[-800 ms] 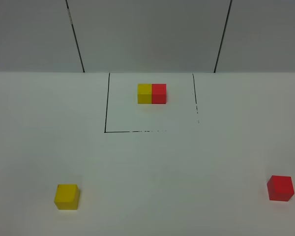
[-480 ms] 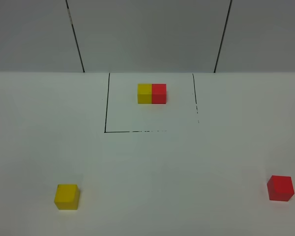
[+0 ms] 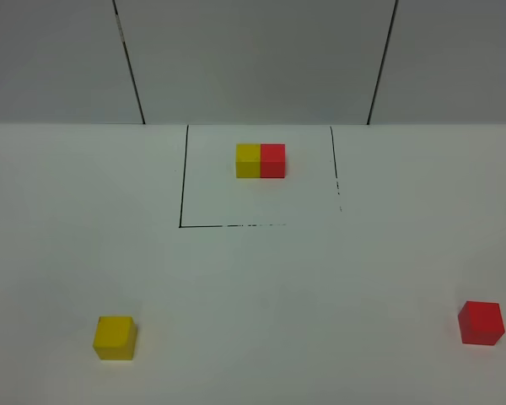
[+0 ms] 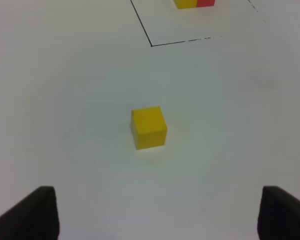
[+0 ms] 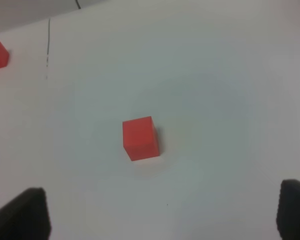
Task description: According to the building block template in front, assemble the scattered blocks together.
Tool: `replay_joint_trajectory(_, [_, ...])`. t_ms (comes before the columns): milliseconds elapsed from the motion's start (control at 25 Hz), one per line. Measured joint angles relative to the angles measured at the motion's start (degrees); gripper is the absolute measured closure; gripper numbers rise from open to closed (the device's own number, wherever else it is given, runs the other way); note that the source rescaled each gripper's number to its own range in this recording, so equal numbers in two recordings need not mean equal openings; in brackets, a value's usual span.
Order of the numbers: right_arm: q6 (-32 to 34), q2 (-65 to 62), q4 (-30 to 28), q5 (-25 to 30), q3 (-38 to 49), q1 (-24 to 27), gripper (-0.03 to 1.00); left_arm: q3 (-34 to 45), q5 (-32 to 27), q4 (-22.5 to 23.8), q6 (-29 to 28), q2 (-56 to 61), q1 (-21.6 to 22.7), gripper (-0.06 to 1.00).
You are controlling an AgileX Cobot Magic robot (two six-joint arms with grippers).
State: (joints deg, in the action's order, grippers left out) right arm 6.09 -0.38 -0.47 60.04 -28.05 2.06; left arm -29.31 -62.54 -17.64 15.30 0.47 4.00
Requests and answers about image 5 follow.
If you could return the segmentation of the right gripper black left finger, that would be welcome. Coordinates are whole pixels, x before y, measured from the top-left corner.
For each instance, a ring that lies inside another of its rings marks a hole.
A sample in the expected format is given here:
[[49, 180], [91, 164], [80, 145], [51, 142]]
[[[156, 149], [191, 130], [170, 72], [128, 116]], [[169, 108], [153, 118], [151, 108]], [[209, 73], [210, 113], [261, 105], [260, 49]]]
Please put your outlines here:
[[28, 188], [0, 208], [0, 240], [48, 240], [52, 231], [46, 192]]

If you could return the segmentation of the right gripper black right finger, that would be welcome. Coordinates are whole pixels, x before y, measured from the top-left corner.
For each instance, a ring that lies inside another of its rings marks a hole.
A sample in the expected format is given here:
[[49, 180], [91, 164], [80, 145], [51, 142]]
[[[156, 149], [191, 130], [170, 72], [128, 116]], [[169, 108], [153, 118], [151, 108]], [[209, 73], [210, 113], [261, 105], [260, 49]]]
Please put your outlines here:
[[285, 179], [280, 185], [276, 225], [281, 239], [300, 240], [300, 181], [296, 179]]

